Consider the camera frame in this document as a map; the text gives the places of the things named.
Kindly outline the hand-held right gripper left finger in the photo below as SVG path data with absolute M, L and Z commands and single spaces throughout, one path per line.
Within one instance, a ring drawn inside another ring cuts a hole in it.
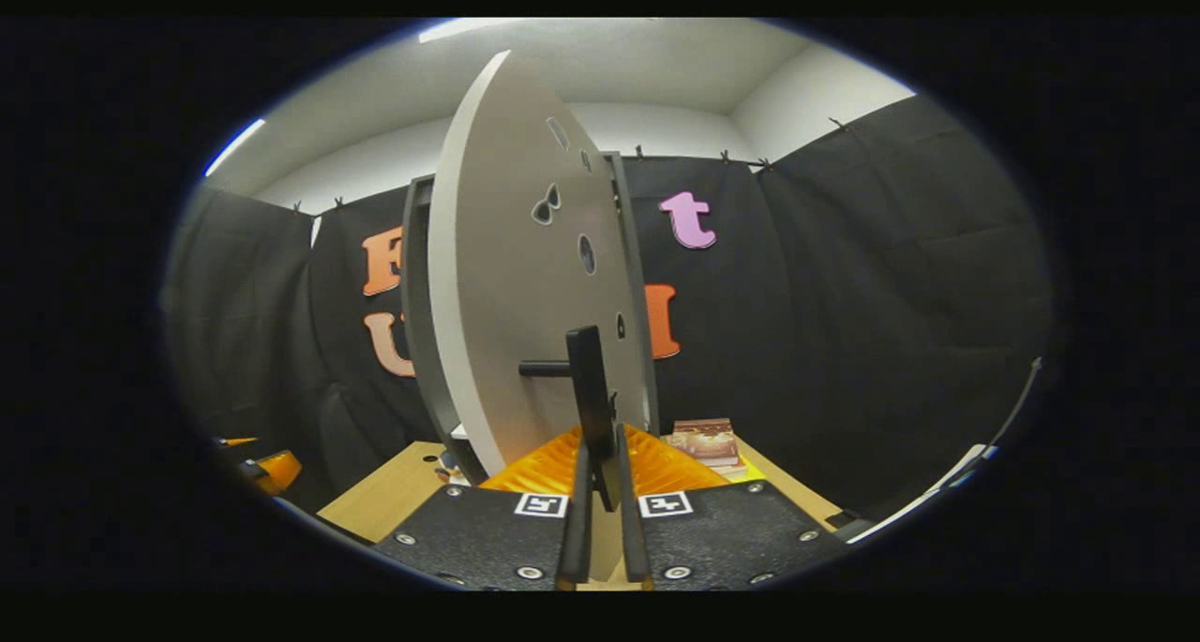
M 372 550 L 450 590 L 574 590 L 592 566 L 592 460 L 575 427 L 481 485 L 445 485 Z

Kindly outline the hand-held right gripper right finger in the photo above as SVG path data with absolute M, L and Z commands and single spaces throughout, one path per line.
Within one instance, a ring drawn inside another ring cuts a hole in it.
M 767 590 L 815 574 L 848 541 L 775 484 L 698 485 L 698 463 L 626 426 L 616 430 L 626 580 L 642 590 Z

